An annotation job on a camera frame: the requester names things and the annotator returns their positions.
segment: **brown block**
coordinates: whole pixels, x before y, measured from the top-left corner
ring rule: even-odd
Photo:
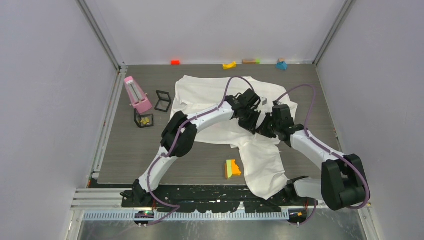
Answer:
[[[256,59],[243,59],[243,64],[256,64]]]

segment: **yellow block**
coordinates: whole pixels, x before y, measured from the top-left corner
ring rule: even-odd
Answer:
[[[146,125],[150,123],[150,119],[148,117],[142,117],[140,123],[142,123],[143,125]]]
[[[225,162],[224,167],[225,167],[225,179],[229,179],[233,175],[234,176],[241,176],[242,175],[242,171],[240,171],[239,166],[237,166],[235,159],[227,160]]]
[[[235,68],[236,67],[236,62],[235,61],[233,61],[232,63],[230,63],[230,64],[223,64],[222,65],[222,68],[224,69],[224,70],[227,70],[227,69],[233,69],[233,68]]]

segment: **gray floor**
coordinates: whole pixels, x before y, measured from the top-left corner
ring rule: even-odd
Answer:
[[[199,78],[253,77],[261,82],[281,85],[287,90],[299,84],[312,84],[316,87],[317,96],[309,120],[309,129],[330,147],[338,149],[327,103],[315,66],[312,64],[291,64],[286,71],[278,70],[272,64],[238,65],[229,70],[223,70],[221,65],[141,65],[130,66],[127,72],[127,76],[133,76],[148,93],[153,105],[158,101],[156,90],[170,92],[171,98],[174,99],[175,82],[184,75]],[[303,123],[311,103],[312,91],[309,88],[300,88],[290,94],[290,99],[298,103],[296,123]],[[170,119],[170,113],[152,108],[146,114],[154,114],[154,126],[140,129],[133,122],[133,108],[129,104],[128,94],[125,88],[122,88],[99,183],[133,183],[144,173],[158,152],[161,133]],[[305,175],[321,177],[319,169],[301,153],[290,149],[284,143],[278,147],[288,178]],[[195,142],[191,152],[171,166],[161,183],[246,184],[243,176],[228,180],[224,178],[224,162],[227,159],[236,159],[242,173],[244,172],[238,149],[231,149],[229,145]]]

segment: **cable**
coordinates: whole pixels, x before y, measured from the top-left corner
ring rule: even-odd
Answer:
[[[230,82],[234,79],[234,78],[239,78],[239,79],[241,79],[241,80],[243,80],[243,81],[245,81],[248,85],[249,85],[249,87],[252,89],[252,91],[254,92],[255,91],[255,89],[253,88],[253,86],[252,86],[252,84],[249,82],[249,81],[247,81],[244,77],[241,77],[241,76],[233,76],[233,77],[231,77],[229,80],[228,80],[228,82],[227,82],[227,84],[226,84],[226,87],[225,87],[225,91],[224,91],[224,96],[223,96],[223,98],[222,98],[222,100],[221,100],[221,102],[219,103],[219,105],[218,105],[218,107],[216,107],[216,108],[214,108],[214,109],[212,109],[212,110],[209,110],[209,111],[207,111],[207,112],[204,112],[204,113],[202,113],[202,114],[199,114],[199,115],[197,115],[197,116],[194,116],[194,117],[192,117],[192,118],[190,118],[190,119],[187,119],[185,122],[183,122],[182,124],[181,124],[181,126],[179,126],[179,128],[178,128],[178,132],[176,133],[176,135],[175,135],[175,139],[173,140],[173,143],[172,143],[172,146],[171,146],[171,148],[169,149],[169,151],[168,151],[168,153],[167,154],[162,154],[162,155],[160,155],[160,156],[158,156],[155,160],[154,160],[154,162],[151,164],[151,166],[149,167],[149,169],[148,169],[148,171],[147,171],[147,178],[146,178],[146,181],[147,181],[147,189],[148,189],[148,191],[149,191],[149,193],[150,193],[150,195],[158,202],[158,203],[160,203],[160,204],[162,204],[162,205],[165,205],[165,206],[167,206],[167,207],[171,207],[171,208],[174,208],[171,212],[169,212],[168,214],[166,214],[165,216],[163,216],[163,217],[161,217],[160,219],[158,219],[158,220],[156,220],[156,221],[153,221],[153,222],[151,222],[151,223],[148,223],[147,225],[146,225],[146,227],[147,226],[152,226],[152,225],[155,225],[155,224],[158,224],[158,223],[160,223],[160,222],[162,222],[162,220],[164,220],[165,218],[167,218],[169,215],[171,215],[171,214],[173,214],[173,213],[175,213],[178,209],[180,209],[180,205],[172,205],[172,204],[168,204],[168,203],[166,203],[166,202],[164,202],[164,201],[161,201],[154,193],[153,193],[153,191],[152,191],[152,189],[151,189],[151,187],[150,187],[150,173],[152,172],[152,169],[153,169],[153,167],[156,165],[156,163],[157,162],[159,162],[159,160],[161,159],[161,158],[168,158],[170,155],[171,155],[171,153],[173,152],[173,150],[174,150],[174,148],[175,148],[175,146],[176,146],[176,144],[177,144],[177,141],[178,141],[178,138],[180,137],[180,134],[181,134],[181,131],[184,129],[184,127],[186,126],[186,124],[188,124],[189,122],[191,122],[191,121],[193,121],[193,120],[195,120],[195,119],[197,119],[197,118],[200,118],[200,117],[203,117],[203,116],[205,116],[205,115],[208,115],[208,114],[211,114],[211,113],[213,113],[213,112],[215,112],[216,110],[218,110],[220,107],[222,107],[222,105],[224,104],[224,102],[225,102],[225,98],[226,98],[226,96],[227,96],[227,92],[228,92],[228,88],[229,88],[229,86],[230,86]]]
[[[342,160],[347,166],[349,166],[356,175],[358,175],[359,179],[361,180],[363,187],[365,189],[365,199],[362,202],[361,205],[359,206],[350,206],[348,207],[349,209],[361,209],[363,207],[365,207],[368,203],[368,201],[370,200],[370,188],[368,186],[367,181],[365,180],[365,177],[359,172],[359,170],[352,164],[350,163],[346,158],[344,158],[343,156],[340,156],[339,154],[335,153],[335,152],[331,152],[330,149],[326,148],[325,146],[323,146],[322,144],[320,144],[317,140],[315,140],[313,137],[310,136],[309,132],[308,132],[308,121],[309,121],[309,117],[311,115],[311,111],[312,111],[312,107],[314,106],[315,103],[315,97],[316,97],[316,91],[315,91],[315,87],[310,85],[310,84],[301,84],[299,86],[295,86],[292,89],[286,91],[284,94],[282,94],[279,98],[277,98],[275,101],[279,101],[280,99],[282,99],[284,96],[286,96],[287,94],[289,94],[291,91],[296,90],[300,87],[310,87],[313,90],[313,97],[312,97],[312,101],[310,102],[310,107],[309,110],[307,111],[307,115],[305,118],[305,122],[304,122],[304,132],[306,134],[306,136],[315,144],[317,145],[319,148],[321,148],[322,150],[326,151],[327,153],[329,153],[330,155],[335,156],[336,158]]]
[[[313,200],[314,201],[314,204],[313,204],[313,210],[312,210],[312,213],[309,215],[309,217],[307,217],[306,218],[306,220],[305,221],[303,221],[303,222],[301,222],[301,223],[299,223],[299,226],[302,226],[302,225],[304,225],[305,223],[307,223],[314,215],[315,215],[315,211],[317,210],[317,200]]]

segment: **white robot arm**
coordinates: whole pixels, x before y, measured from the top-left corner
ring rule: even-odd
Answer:
[[[324,200],[332,210],[349,207],[366,199],[366,178],[361,159],[355,154],[345,155],[315,138],[301,124],[294,124],[290,108],[274,102],[272,112],[257,128],[261,98],[248,89],[243,94],[226,96],[220,104],[194,114],[177,112],[162,133],[161,146],[147,171],[138,178],[133,191],[142,199],[157,189],[166,171],[178,158],[193,147],[196,134],[233,118],[252,134],[278,138],[289,147],[301,152],[322,171],[321,180],[298,177],[287,182],[292,194]]]

